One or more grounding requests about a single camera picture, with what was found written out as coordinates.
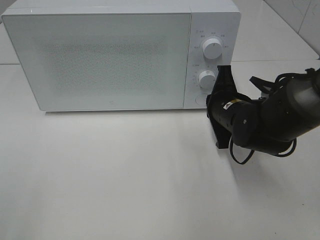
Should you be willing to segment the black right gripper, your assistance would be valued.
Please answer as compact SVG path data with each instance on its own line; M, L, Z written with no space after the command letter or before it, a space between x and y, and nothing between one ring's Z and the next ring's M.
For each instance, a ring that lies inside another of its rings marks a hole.
M206 99L207 117L210 120L218 149L227 149L230 140L239 146L246 146L251 137L253 102L238 93L232 75L231 65L218 65L218 75L213 90Z

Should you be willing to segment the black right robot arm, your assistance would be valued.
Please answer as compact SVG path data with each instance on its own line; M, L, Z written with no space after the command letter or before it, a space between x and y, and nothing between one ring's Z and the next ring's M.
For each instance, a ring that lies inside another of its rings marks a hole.
M206 99L207 116L218 149L233 145L283 156L297 137L320 125L320 71L283 73L270 82L251 77L262 97L238 92L230 65L218 66L218 76Z

